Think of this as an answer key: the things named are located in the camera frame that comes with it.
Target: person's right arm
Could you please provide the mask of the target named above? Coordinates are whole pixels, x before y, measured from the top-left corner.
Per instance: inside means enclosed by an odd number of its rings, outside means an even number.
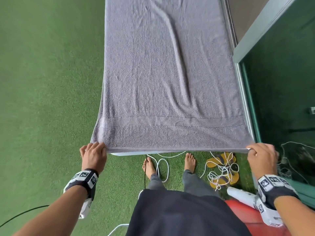
[[[256,179],[264,175],[277,175],[279,153],[274,146],[255,143],[250,148],[248,162]],[[293,196],[280,196],[274,205],[290,233],[295,235],[315,235],[315,212]]]

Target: person's left arm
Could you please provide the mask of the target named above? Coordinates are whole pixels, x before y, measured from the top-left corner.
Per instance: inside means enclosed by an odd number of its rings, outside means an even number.
[[[90,143],[81,147],[80,152],[82,170],[94,169],[99,174],[104,170],[107,160],[104,143]],[[87,196],[88,191],[85,187],[80,185],[70,187],[45,211],[27,222],[14,236],[70,235]]]

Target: pant leg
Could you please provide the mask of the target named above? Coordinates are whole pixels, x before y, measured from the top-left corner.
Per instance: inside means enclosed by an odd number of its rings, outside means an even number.
[[[156,173],[151,175],[148,189],[150,189],[150,190],[166,190],[162,181],[160,180],[159,176]]]
[[[219,196],[219,193],[215,191],[209,184],[200,179],[196,174],[192,174],[190,170],[185,170],[183,173],[184,192],[196,195],[196,196]]]

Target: red chair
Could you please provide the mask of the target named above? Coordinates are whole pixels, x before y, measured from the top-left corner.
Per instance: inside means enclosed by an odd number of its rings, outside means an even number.
[[[226,200],[227,205],[242,220],[253,236],[291,236],[288,229],[283,226],[280,228],[271,227],[262,221],[260,212],[237,200]]]

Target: hand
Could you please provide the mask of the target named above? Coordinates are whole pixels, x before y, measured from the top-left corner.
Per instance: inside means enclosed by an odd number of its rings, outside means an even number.
[[[277,162],[279,153],[273,145],[265,143],[255,143],[246,148],[250,148],[247,160],[252,173],[259,179],[264,175],[277,175]]]
[[[96,170],[100,175],[107,161],[107,151],[104,143],[89,143],[80,148],[82,157],[82,170],[87,168]]]

